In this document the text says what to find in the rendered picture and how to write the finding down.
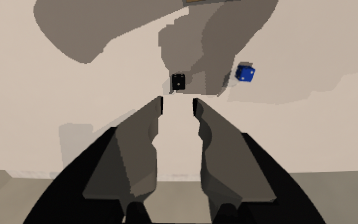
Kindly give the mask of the blue die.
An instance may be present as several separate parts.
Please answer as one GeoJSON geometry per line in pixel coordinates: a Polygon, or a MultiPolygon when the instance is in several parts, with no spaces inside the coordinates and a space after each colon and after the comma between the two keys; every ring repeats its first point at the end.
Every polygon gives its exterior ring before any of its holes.
{"type": "Polygon", "coordinates": [[[237,78],[239,81],[251,82],[254,73],[255,69],[251,66],[238,65],[235,78],[237,78]]]}

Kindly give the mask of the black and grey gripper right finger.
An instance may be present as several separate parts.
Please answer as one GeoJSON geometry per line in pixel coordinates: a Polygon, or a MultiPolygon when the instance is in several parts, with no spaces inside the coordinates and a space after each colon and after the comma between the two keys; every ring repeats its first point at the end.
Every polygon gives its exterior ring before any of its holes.
{"type": "Polygon", "coordinates": [[[193,116],[200,123],[201,188],[212,223],[220,206],[231,203],[243,224],[326,224],[298,183],[248,133],[199,98],[193,98],[193,116]]]}

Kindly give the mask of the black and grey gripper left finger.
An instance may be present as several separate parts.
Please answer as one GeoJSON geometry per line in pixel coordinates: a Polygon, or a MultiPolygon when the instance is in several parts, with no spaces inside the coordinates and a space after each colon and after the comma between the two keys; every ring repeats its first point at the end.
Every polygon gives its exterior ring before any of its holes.
{"type": "MultiPolygon", "coordinates": [[[[115,224],[157,186],[158,96],[110,127],[47,187],[23,224],[115,224]],[[151,143],[150,143],[151,142],[151,143]]],[[[126,217],[126,216],[125,216],[126,217]]]]}

